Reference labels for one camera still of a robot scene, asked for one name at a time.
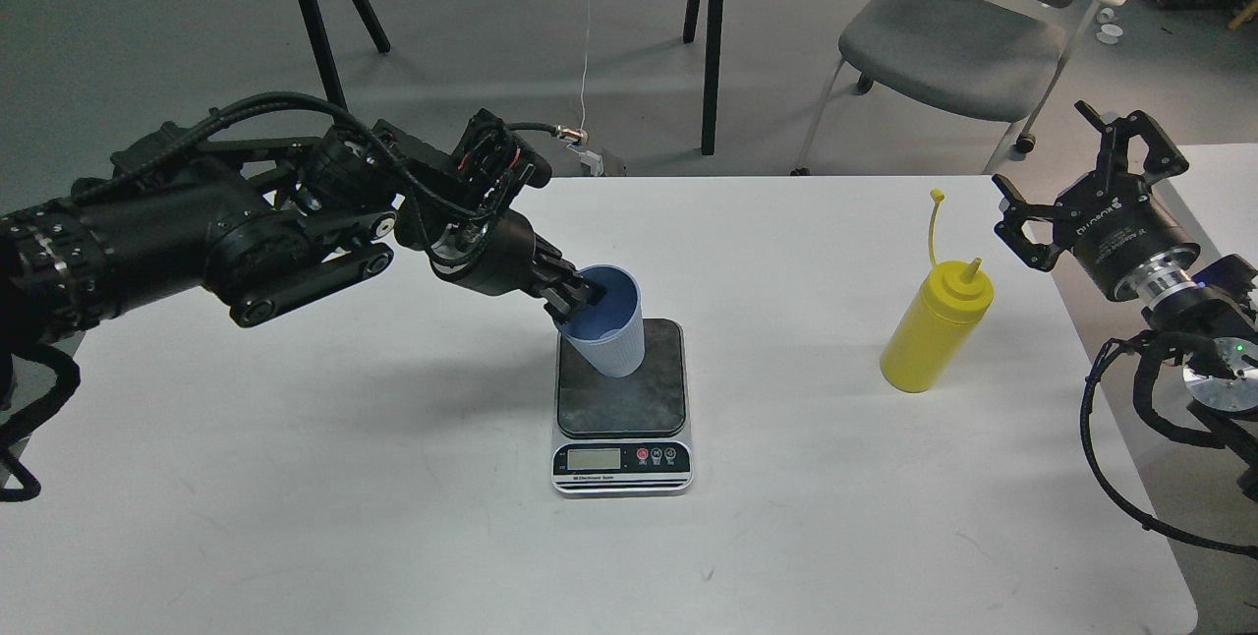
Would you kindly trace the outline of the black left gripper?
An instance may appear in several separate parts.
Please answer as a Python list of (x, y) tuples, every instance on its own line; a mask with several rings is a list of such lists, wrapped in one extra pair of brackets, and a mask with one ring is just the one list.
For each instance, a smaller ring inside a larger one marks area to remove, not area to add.
[(543, 311), (554, 324), (569, 322), (587, 307), (598, 307), (608, 295), (600, 267), (575, 269), (551, 241), (545, 240), (521, 214), (499, 218), (486, 231), (484, 244), (467, 262), (437, 257), (431, 272), (449, 284), (484, 295), (521, 290), (543, 295)]

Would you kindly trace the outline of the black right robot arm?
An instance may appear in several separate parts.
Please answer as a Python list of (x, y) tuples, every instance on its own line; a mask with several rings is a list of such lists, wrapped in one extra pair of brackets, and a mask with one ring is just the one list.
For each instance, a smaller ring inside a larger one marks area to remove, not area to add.
[(1105, 119), (1084, 101), (1076, 109), (1099, 135), (1092, 172), (1050, 204), (1029, 202), (1006, 175), (995, 235), (1027, 267), (1050, 272), (1071, 254), (1110, 302), (1141, 303), (1146, 329), (1106, 340), (1084, 378), (1081, 443), (1098, 487), (1142, 528), (1188, 546), (1254, 558), (1250, 544), (1193, 534), (1132, 504), (1105, 477), (1091, 417), (1098, 384), (1115, 360), (1138, 357), (1131, 402), (1138, 419), (1177, 445), (1232, 451), (1245, 464), (1238, 487), (1255, 497), (1255, 267), (1227, 255), (1193, 272), (1201, 254), (1155, 197), (1155, 184), (1185, 174), (1189, 160), (1159, 121), (1141, 109)]

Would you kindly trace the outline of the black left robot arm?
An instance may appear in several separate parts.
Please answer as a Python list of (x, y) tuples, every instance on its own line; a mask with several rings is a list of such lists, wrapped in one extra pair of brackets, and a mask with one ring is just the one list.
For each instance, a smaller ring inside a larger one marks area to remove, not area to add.
[(165, 123), (112, 155), (108, 179), (3, 218), (3, 407), (14, 363), (52, 387), (3, 422), (4, 502), (40, 483), (13, 448), (65, 406), (81, 367), (60, 340), (203, 287), (235, 324), (255, 327), (380, 275), (395, 244), (440, 280), (484, 295), (543, 299), (557, 324), (603, 306), (608, 285), (579, 272), (512, 202), (552, 170), (523, 132), (582, 142), (560, 124), (506, 123), (481, 109), (452, 152), (336, 103), (276, 91)]

